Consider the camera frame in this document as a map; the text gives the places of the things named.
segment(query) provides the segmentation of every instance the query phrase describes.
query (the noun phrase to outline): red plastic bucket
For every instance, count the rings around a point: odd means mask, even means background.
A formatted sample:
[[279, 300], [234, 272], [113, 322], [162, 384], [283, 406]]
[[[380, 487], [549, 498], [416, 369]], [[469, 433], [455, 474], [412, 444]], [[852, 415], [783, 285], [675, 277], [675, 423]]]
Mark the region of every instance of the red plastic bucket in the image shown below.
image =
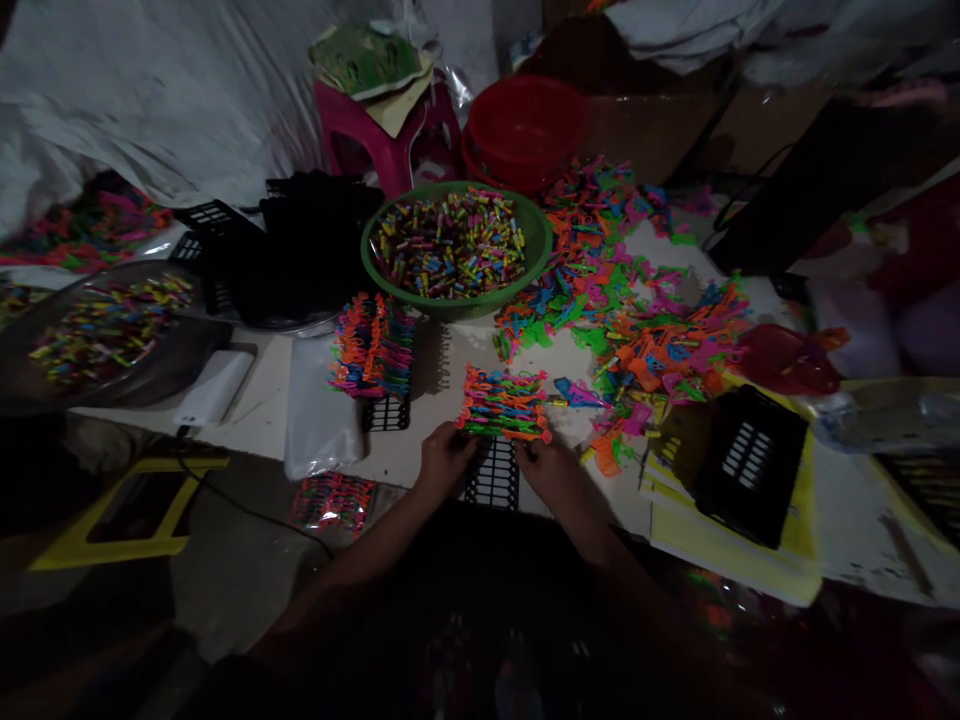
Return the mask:
[[474, 100], [468, 124], [476, 159], [511, 186], [532, 186], [573, 158], [583, 141], [587, 101], [566, 83], [521, 75]]
[[560, 179], [560, 176], [563, 175], [563, 170], [558, 169], [546, 178], [543, 178], [539, 182], [532, 183], [530, 185], [509, 184], [493, 177], [490, 175], [489, 170], [483, 167], [483, 165], [481, 165], [477, 160], [473, 138], [470, 135], [469, 123], [467, 123], [467, 126], [463, 128], [463, 132], [460, 133], [460, 155], [463, 157], [463, 164], [467, 168], [467, 176], [469, 178], [473, 180], [479, 180], [482, 183], [500, 190], [511, 190], [515, 193], [520, 193], [521, 195], [534, 200], [539, 197], [541, 192], [553, 185], [557, 180]]

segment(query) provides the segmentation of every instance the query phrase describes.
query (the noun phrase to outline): metal bowl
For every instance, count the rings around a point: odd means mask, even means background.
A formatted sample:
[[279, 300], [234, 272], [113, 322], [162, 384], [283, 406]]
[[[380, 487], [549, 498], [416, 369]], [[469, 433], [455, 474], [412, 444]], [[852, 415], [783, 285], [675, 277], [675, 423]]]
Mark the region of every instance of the metal bowl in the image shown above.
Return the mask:
[[200, 280], [165, 260], [126, 263], [65, 287], [31, 308], [0, 334], [0, 415], [62, 412], [72, 407], [143, 407], [188, 387], [210, 355], [230, 339], [229, 325], [182, 315], [142, 360], [99, 384], [61, 394], [29, 354], [90, 288], [129, 286], [173, 275], [189, 281], [199, 305]]
[[283, 326], [271, 328], [257, 325], [243, 325], [245, 330], [258, 335], [282, 335], [292, 338], [312, 338], [321, 335], [329, 335], [337, 329], [337, 318], [340, 317], [340, 311], [317, 312], [313, 313], [305, 321], [293, 324], [286, 323]]

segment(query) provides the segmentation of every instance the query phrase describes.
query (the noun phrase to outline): black cable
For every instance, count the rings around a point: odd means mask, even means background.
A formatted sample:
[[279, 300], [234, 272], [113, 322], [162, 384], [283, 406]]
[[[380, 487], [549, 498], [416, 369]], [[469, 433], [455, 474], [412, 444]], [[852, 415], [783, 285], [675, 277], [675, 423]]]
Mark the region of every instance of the black cable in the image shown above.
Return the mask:
[[177, 448], [177, 450], [175, 450], [174, 452], [177, 457], [177, 462], [180, 463], [180, 467], [183, 468], [183, 471], [187, 475], [189, 475], [194, 480], [196, 480], [197, 483], [199, 483], [201, 489], [206, 488], [207, 490], [212, 492], [214, 495], [217, 495], [222, 499], [226, 500], [228, 503], [233, 505], [240, 512], [246, 513], [247, 515], [252, 515], [255, 518], [260, 518], [261, 520], [264, 520], [272, 525], [277, 525], [279, 527], [286, 528], [287, 530], [297, 533], [297, 535], [302, 535], [308, 540], [313, 540], [315, 543], [317, 543], [320, 547], [323, 548], [323, 551], [327, 554], [327, 558], [330, 560], [333, 560], [333, 553], [330, 552], [330, 548], [327, 547], [327, 544], [317, 536], [311, 535], [310, 533], [305, 532], [300, 528], [296, 528], [293, 525], [288, 525], [287, 523], [283, 522], [283, 520], [277, 520], [276, 518], [272, 518], [269, 515], [264, 515], [263, 513], [257, 512], [256, 510], [251, 510], [250, 508], [244, 505], [241, 505], [239, 502], [237, 502], [232, 497], [230, 497], [225, 492], [223, 492], [223, 490], [211, 484], [210, 481], [208, 481], [206, 478], [200, 477], [195, 472], [193, 472], [193, 470], [187, 467], [186, 460], [184, 459], [182, 441], [183, 441], [183, 437], [187, 434], [187, 432], [189, 432], [189, 430], [190, 428], [187, 427], [186, 425], [183, 425], [180, 427], [180, 430], [177, 432], [177, 439], [181, 441], [181, 446]]
[[754, 184], [756, 184], [757, 182], [760, 182], [761, 180], [765, 180], [765, 178], [762, 177], [762, 176], [763, 176], [763, 171], [766, 170], [766, 169], [770, 166], [770, 163], [772, 163], [774, 160], [776, 160], [778, 157], [780, 157], [780, 155], [781, 155], [785, 150], [789, 150], [789, 149], [792, 148], [794, 145], [796, 145], [796, 143], [787, 143], [787, 144], [784, 145], [782, 148], [780, 148], [779, 150], [777, 150], [773, 155], [771, 155], [769, 158], [767, 158], [767, 161], [766, 161], [763, 165], [760, 166], [760, 169], [757, 170], [757, 171], [753, 174], [753, 177], [751, 177], [749, 180], [747, 180], [747, 182], [745, 182], [745, 183], [743, 184], [743, 187], [741, 187], [739, 190], [737, 190], [737, 192], [734, 194], [734, 196], [731, 197], [731, 198], [727, 201], [727, 204], [723, 206], [723, 208], [720, 210], [720, 212], [717, 213], [717, 217], [714, 218], [714, 220], [713, 220], [713, 229], [714, 229], [715, 232], [720, 232], [721, 230], [726, 230], [727, 225], [730, 224], [730, 221], [727, 220], [727, 213], [730, 212], [730, 208], [733, 207], [733, 204], [734, 204], [737, 200], [740, 199], [740, 196], [741, 196], [741, 195], [743, 195], [743, 191], [746, 190], [746, 189], [747, 189], [748, 187], [750, 187], [751, 185], [754, 185]]

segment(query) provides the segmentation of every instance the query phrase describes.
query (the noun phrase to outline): white table surface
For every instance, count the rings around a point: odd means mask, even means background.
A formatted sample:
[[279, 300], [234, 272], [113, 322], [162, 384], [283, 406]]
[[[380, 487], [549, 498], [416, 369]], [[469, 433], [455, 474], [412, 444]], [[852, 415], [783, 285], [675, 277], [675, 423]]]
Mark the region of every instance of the white table surface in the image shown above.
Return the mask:
[[[668, 240], [655, 237], [649, 223], [627, 239], [627, 249], [632, 254], [645, 255], [654, 265], [691, 268], [702, 284], [711, 278], [723, 279], [699, 249], [673, 246]], [[793, 324], [769, 280], [745, 278], [741, 288], [750, 297], [756, 322]], [[441, 422], [455, 419], [460, 411], [466, 363], [485, 370], [507, 367], [497, 360], [490, 341], [493, 332], [492, 315], [455, 324], [427, 321], [418, 327], [409, 429], [370, 433], [366, 456], [344, 471], [411, 487], [420, 466], [421, 440]], [[233, 342], [256, 345], [256, 361], [224, 424], [203, 428], [195, 437], [229, 450], [282, 461], [292, 340], [237, 331]], [[562, 331], [554, 338], [552, 348], [525, 349], [509, 368], [512, 372], [546, 370], [548, 382], [552, 383], [559, 377], [588, 378], [591, 365], [591, 353], [577, 348], [570, 332]], [[323, 388], [298, 388], [296, 392], [315, 392], [317, 402], [323, 402], [326, 394]], [[173, 413], [179, 400], [174, 397], [137, 410], [81, 408], [77, 412], [172, 434], [177, 429]], [[547, 412], [555, 434], [571, 446], [590, 436], [595, 410], [551, 407]], [[637, 439], [632, 445], [641, 456], [645, 441]], [[651, 505], [638, 493], [639, 464], [625, 460], [623, 472], [613, 478], [603, 477], [593, 461], [586, 467], [615, 520], [632, 533], [649, 536]], [[905, 526], [904, 533], [933, 582], [936, 599], [918, 590], [889, 533], [879, 522], [890, 511], [881, 480], [870, 471], [869, 461], [818, 447], [816, 488], [821, 569], [825, 578], [897, 599], [960, 608], [960, 554], [944, 552]], [[521, 481], [519, 504], [524, 512], [549, 514], [525, 481]]]

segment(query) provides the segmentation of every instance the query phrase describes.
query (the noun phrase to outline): white power bank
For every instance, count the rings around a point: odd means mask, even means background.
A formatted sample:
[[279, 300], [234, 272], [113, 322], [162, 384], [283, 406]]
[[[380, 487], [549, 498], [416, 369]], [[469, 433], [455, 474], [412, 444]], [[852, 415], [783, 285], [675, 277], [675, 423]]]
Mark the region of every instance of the white power bank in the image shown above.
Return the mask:
[[217, 350], [187, 391], [173, 422], [191, 427], [219, 424], [252, 364], [253, 355], [248, 352]]

